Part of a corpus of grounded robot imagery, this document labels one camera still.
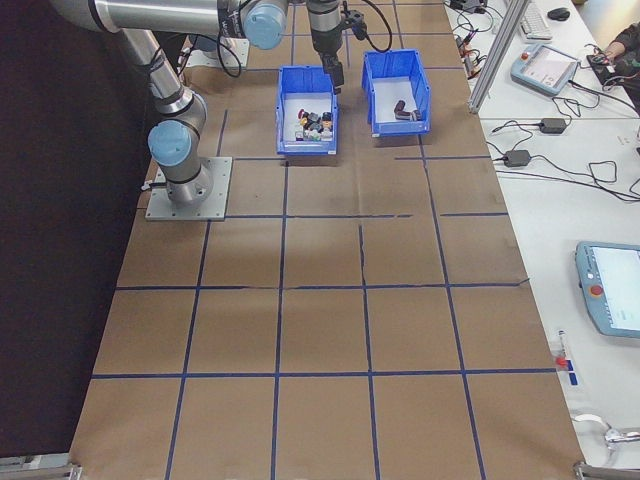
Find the metal clamp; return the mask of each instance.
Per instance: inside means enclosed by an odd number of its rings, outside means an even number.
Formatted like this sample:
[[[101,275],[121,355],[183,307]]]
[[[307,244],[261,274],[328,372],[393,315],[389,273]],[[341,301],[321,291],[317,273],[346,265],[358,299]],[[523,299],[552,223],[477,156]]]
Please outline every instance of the metal clamp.
[[[640,428],[613,428],[602,417],[592,413],[583,413],[573,417],[574,422],[594,422],[601,425],[607,448],[613,450],[619,443],[640,442]]]
[[[600,480],[640,480],[640,470],[617,470],[615,468],[592,467],[584,462],[576,463],[573,472],[577,480],[599,478]]]

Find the metal mounting plate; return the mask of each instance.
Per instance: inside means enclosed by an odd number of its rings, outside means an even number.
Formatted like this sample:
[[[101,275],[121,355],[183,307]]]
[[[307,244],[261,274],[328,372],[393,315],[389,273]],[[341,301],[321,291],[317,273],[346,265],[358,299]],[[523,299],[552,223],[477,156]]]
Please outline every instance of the metal mounting plate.
[[[243,38],[233,38],[225,40],[227,46],[233,50],[238,56],[238,60],[240,60],[240,65],[242,68],[247,66],[247,62],[249,61],[249,40]],[[221,48],[222,52],[222,62],[225,67],[235,68],[238,66],[238,62],[233,55],[231,55],[225,48]],[[214,67],[220,68],[220,61],[218,60],[217,54],[214,55],[214,58],[210,58],[206,56],[202,50],[194,50],[191,52],[189,56],[189,61],[187,62],[187,67]]]
[[[151,190],[145,215],[147,220],[224,220],[233,160],[231,157],[204,157],[201,160],[203,166],[212,171],[211,194],[199,205],[184,207],[169,200],[166,188],[156,187]],[[164,174],[158,169],[154,182],[164,181]]]

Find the touch screen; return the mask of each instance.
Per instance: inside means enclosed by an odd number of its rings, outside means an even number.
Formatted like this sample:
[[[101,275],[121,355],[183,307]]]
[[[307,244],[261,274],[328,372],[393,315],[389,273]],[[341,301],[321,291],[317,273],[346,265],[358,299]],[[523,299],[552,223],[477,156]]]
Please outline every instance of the touch screen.
[[[640,252],[593,247],[611,326],[640,331]]]

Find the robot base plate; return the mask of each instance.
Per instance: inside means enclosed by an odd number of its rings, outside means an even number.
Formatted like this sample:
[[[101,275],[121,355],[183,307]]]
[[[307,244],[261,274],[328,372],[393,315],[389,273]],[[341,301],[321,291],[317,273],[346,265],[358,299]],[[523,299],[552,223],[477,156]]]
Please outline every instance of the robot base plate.
[[[147,220],[224,220],[233,160],[231,157],[205,157],[202,158],[202,164],[211,170],[213,176],[211,194],[202,203],[195,206],[176,205],[169,200],[166,188],[156,187],[151,191],[145,218]],[[158,169],[154,182],[163,183],[164,181],[164,175]]]

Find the power adapter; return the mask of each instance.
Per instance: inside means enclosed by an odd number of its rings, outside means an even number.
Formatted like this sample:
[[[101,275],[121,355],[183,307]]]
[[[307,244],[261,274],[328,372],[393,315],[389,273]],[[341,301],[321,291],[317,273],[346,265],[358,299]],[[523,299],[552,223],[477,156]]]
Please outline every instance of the power adapter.
[[[543,118],[540,122],[540,131],[542,133],[560,134],[567,128],[567,122],[562,118]]]
[[[528,150],[509,150],[502,157],[506,167],[526,167],[531,161],[531,155]]]

